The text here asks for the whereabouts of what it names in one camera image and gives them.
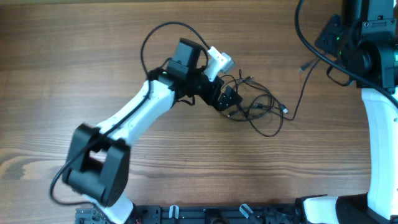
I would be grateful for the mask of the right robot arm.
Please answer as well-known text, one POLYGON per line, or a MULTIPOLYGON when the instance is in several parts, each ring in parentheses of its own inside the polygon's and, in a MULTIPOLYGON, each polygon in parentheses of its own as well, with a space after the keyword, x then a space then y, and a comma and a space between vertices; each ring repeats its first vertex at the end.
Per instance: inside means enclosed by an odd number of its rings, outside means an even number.
POLYGON ((397 222, 397 3, 343 1, 314 44, 318 59, 361 90, 369 126, 371 180, 365 194, 310 196, 297 203, 304 223, 397 222))

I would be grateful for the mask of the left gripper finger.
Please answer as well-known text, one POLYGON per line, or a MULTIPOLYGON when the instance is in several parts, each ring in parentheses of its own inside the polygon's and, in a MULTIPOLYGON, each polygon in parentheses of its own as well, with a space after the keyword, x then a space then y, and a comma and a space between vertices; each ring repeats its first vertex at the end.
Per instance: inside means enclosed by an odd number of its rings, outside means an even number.
POLYGON ((233 97, 222 93, 217 102, 217 110, 224 111, 233 106, 233 97))
POLYGON ((243 98, 230 86, 227 86, 224 91, 223 101, 227 105, 238 105, 242 102, 243 98))

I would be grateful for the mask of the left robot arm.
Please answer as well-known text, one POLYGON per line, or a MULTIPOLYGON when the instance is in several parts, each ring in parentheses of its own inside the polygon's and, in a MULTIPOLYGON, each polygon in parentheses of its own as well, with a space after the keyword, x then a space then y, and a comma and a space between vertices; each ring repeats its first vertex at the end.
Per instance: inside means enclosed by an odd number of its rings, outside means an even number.
POLYGON ((218 76, 233 67, 228 54, 181 38, 174 56, 151 70, 138 94, 116 114, 95 127, 76 128, 61 171, 63 182, 84 195, 107 222, 128 223, 135 206, 124 189, 134 143, 186 96, 199 96, 217 111, 239 104, 238 92, 223 89, 218 76))

